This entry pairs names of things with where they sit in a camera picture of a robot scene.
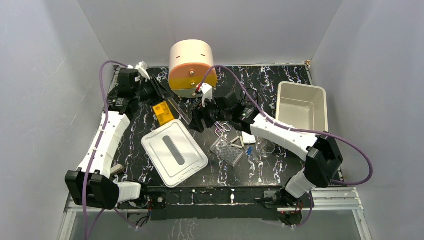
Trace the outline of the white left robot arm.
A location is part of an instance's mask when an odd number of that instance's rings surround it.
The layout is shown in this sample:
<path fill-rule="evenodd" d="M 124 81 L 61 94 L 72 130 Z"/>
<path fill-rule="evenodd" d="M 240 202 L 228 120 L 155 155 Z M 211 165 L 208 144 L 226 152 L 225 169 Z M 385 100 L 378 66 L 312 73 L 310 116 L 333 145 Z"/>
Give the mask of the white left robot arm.
<path fill-rule="evenodd" d="M 105 108 L 91 146 L 77 169 L 69 170 L 65 183 L 76 205 L 111 210 L 130 201 L 144 208 L 150 197 L 137 181 L 114 183 L 112 162 L 121 139 L 140 104 L 151 107 L 173 97 L 154 77 L 134 68 L 121 69 L 116 86 L 104 93 Z M 208 157 L 184 124 L 172 119 L 141 140 L 143 148 L 168 188 L 175 188 L 208 165 Z"/>

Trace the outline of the clear plastic tube rack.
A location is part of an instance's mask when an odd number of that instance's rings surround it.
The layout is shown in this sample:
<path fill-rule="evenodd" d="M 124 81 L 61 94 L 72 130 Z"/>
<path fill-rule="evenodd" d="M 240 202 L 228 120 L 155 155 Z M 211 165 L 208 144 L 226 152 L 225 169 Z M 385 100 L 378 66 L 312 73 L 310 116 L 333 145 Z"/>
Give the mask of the clear plastic tube rack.
<path fill-rule="evenodd" d="M 244 154 L 241 148 L 235 147 L 226 137 L 219 137 L 210 147 L 210 151 L 214 153 L 219 160 L 226 162 L 232 167 L 238 164 Z"/>

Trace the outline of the blue capped vial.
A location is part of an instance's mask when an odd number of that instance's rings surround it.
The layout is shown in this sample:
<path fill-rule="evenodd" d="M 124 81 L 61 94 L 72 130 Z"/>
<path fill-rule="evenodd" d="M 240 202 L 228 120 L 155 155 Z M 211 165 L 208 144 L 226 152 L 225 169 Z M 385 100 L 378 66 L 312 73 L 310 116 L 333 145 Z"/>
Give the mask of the blue capped vial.
<path fill-rule="evenodd" d="M 252 149 L 252 147 L 248 147 L 247 148 L 247 151 L 246 151 L 246 154 L 248 155 L 248 156 L 250 156 L 250 157 L 254 157 L 254 153 L 253 153 L 253 149 Z"/>

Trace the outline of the glass stirring rod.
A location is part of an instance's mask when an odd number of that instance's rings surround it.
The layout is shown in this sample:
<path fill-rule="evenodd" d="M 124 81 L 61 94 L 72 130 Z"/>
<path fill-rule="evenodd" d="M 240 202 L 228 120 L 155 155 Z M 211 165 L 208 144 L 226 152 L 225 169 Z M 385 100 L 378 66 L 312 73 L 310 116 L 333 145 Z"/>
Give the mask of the glass stirring rod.
<path fill-rule="evenodd" d="M 180 118 L 186 122 L 187 124 L 190 124 L 191 119 L 189 118 L 189 116 L 186 114 L 186 112 L 179 106 L 179 104 L 173 99 L 173 98 L 169 98 L 167 100 L 172 107 L 176 110 L 176 112 L 179 114 Z"/>

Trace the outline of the yellow test tube rack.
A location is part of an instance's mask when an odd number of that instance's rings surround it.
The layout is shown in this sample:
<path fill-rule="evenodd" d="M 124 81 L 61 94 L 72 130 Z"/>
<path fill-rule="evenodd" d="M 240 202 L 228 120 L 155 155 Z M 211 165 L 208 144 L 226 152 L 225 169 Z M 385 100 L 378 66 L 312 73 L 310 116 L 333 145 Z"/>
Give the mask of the yellow test tube rack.
<path fill-rule="evenodd" d="M 166 101 L 163 101 L 152 107 L 152 110 L 159 122 L 160 126 L 163 126 L 175 119 L 171 112 L 171 109 Z"/>

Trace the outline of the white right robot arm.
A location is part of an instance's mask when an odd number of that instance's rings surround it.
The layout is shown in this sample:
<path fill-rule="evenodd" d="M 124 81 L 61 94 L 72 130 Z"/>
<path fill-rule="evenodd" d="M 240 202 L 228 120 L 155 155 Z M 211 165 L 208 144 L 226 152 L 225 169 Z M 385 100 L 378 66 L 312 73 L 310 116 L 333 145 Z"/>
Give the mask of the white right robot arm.
<path fill-rule="evenodd" d="M 192 109 L 189 128 L 203 132 L 216 122 L 229 122 L 234 129 L 268 140 L 294 153 L 305 162 L 304 168 L 291 177 L 282 187 L 280 196 L 288 207 L 295 207 L 305 193 L 331 184 L 343 157 L 333 137 L 301 132 L 290 128 L 253 105 L 245 105 L 237 99 L 215 98 L 205 100 Z"/>

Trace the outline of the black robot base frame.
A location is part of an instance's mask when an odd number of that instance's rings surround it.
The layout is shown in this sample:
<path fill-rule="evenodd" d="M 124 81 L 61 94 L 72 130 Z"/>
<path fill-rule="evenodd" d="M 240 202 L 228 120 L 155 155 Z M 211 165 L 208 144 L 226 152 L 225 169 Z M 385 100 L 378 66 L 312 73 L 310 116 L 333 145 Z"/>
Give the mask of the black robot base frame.
<path fill-rule="evenodd" d="M 129 213 L 151 213 L 153 221 L 176 219 L 262 219 L 298 225 L 315 206 L 311 193 L 283 196 L 279 186 L 145 187 L 141 197 L 118 204 Z"/>

